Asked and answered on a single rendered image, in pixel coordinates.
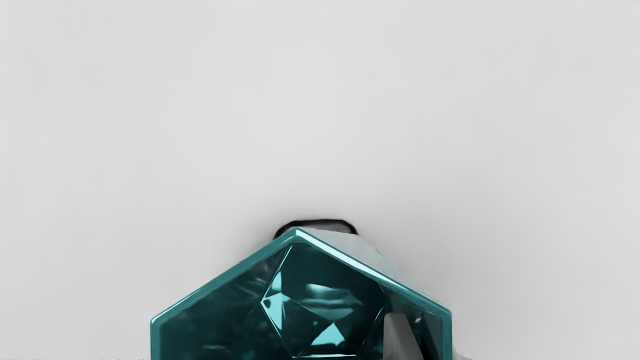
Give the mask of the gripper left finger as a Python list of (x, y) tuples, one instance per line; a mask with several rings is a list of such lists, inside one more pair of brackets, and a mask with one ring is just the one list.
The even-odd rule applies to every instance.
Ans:
[(425, 360), (403, 312), (389, 312), (384, 317), (382, 360)]

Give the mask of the teal faceted mug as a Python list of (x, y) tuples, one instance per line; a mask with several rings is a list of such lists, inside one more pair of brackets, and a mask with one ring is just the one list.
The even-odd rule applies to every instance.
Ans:
[(451, 311), (358, 234), (293, 227), (150, 322), (150, 360), (383, 360), (386, 318), (462, 360)]

